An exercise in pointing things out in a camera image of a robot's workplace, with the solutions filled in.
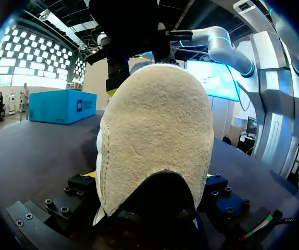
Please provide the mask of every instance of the ceiling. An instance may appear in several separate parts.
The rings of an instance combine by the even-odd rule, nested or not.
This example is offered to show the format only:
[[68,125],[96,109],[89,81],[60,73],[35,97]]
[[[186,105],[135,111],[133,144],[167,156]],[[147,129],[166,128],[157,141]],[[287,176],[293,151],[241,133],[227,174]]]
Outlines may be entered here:
[[[252,33],[251,29],[228,8],[222,7],[221,0],[160,0],[159,21],[169,30],[173,29],[201,29],[211,26],[225,28],[234,42]],[[80,44],[85,44],[86,49],[80,51],[83,56],[90,55],[97,49],[97,34],[99,28],[91,17],[87,8],[88,0],[35,0],[31,1],[20,11],[18,25],[30,28],[42,35],[49,36],[57,42],[76,50]],[[48,9],[55,19],[40,21],[41,13]],[[206,51],[206,47],[197,50]],[[202,54],[193,52],[176,51],[175,56],[180,60],[200,59]]]

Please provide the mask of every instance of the robotic arm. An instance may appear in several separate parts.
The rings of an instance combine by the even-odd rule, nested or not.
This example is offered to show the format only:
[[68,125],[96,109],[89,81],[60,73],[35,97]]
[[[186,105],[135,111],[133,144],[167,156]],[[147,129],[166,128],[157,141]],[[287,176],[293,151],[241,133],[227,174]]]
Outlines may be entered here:
[[236,69],[243,77],[250,77],[255,70],[253,62],[244,54],[232,48],[227,30],[213,26],[206,29],[192,30],[190,41],[180,41],[174,47],[208,46],[208,54],[214,61]]

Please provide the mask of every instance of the screw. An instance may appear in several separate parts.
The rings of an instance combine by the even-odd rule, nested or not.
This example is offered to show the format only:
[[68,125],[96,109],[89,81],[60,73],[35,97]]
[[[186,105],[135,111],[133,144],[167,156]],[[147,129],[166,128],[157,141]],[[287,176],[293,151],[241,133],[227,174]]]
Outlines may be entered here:
[[55,206],[54,202],[51,199],[46,199],[45,204],[47,207],[52,208]]
[[70,211],[70,209],[68,207],[62,207],[60,209],[60,211],[64,215],[64,217],[66,217],[66,218],[68,218],[69,215],[70,215],[70,213],[71,213],[71,211]]
[[245,200],[243,201],[243,204],[244,204],[245,206],[249,206],[249,205],[250,205],[250,201],[249,201],[248,199],[245,199]]
[[28,213],[26,213],[25,217],[26,217],[27,220],[31,220],[33,218],[33,215],[28,212]]
[[18,227],[22,227],[23,226],[23,221],[22,220],[16,220],[15,224],[18,226]]
[[226,208],[226,214],[227,214],[228,218],[232,217],[233,208],[231,208],[231,207]]

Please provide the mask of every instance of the wall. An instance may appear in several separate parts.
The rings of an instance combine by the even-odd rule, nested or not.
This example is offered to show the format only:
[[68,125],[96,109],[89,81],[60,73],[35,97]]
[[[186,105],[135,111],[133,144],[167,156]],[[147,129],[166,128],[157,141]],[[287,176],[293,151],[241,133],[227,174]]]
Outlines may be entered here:
[[[148,61],[146,58],[130,58],[129,68],[142,61]],[[108,79],[107,59],[97,61],[93,65],[87,63],[85,79],[82,91],[97,94],[97,110],[105,110],[108,104],[108,94],[106,92],[106,80]]]
[[[35,93],[35,92],[41,92],[41,91],[49,91],[49,90],[60,90],[53,87],[28,87],[29,93]],[[0,92],[3,94],[4,98],[4,104],[7,106],[7,97],[14,91],[15,93],[15,107],[18,109],[20,105],[20,92],[23,91],[23,87],[17,87],[17,86],[7,86],[7,87],[0,87]]]

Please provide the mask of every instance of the cable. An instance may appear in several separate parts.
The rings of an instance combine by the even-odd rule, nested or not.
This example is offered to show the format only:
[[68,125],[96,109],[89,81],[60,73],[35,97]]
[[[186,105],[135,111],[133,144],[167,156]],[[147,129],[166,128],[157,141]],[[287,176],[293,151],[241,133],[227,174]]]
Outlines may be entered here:
[[[228,71],[229,71],[229,73],[231,74],[232,79],[233,79],[233,81],[234,81],[234,77],[233,77],[233,74],[232,74],[231,70],[229,69],[229,67],[228,67],[226,64],[225,64],[225,66],[226,66],[226,68],[228,69]],[[246,109],[244,109],[243,106],[242,106],[242,102],[241,102],[241,99],[240,99],[239,92],[238,92],[238,87],[236,86],[235,81],[234,81],[234,86],[235,86],[236,94],[238,95],[239,102],[240,102],[240,105],[241,105],[242,110],[243,110],[243,111],[247,111],[247,110],[249,109],[249,107],[250,107],[250,103],[252,103],[252,100],[249,99],[248,107],[247,107]]]

